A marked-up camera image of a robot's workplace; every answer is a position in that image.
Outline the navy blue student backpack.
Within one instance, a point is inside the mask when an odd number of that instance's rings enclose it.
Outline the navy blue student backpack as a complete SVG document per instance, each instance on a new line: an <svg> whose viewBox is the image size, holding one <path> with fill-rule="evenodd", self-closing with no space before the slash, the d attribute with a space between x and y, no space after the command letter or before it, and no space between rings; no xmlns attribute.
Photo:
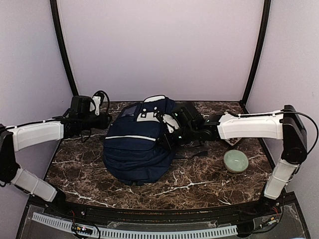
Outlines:
<svg viewBox="0 0 319 239"><path fill-rule="evenodd" d="M125 185L155 183L175 159L185 157L165 148L160 139L168 132L157 113L172 116L177 103L164 96L146 98L122 109L104 139L103 162Z"/></svg>

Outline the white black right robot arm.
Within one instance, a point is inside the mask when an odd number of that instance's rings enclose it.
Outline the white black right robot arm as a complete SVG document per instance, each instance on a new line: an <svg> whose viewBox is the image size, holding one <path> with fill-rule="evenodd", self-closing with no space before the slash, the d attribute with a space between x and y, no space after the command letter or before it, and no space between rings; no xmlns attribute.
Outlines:
<svg viewBox="0 0 319 239"><path fill-rule="evenodd" d="M306 160L312 148L308 148L307 130L301 120L302 113L292 105L282 110L258 114L234 114L224 112L204 118L194 104L178 104L170 115L161 114L167 131L158 143L172 149L192 141L229 141L234 138L271 138L283 142L283 152L270 179L264 187L263 198L255 204L254 211L265 216L274 207L288 181Z"/></svg>

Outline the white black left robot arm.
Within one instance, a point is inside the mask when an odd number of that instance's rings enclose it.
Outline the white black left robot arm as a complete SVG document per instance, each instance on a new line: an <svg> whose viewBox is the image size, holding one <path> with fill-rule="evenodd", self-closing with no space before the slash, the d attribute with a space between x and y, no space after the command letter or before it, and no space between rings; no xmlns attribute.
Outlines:
<svg viewBox="0 0 319 239"><path fill-rule="evenodd" d="M43 121L29 122L16 126L0 126L0 185L15 187L51 203L50 207L59 217L70 213L65 194L55 186L21 168L16 152L49 141L60 141L74 136L82 142L89 139L84 132L93 129L107 129L112 116L101 112L103 102L110 102L104 91L97 91L92 97L74 96L70 108L61 116Z"/></svg>

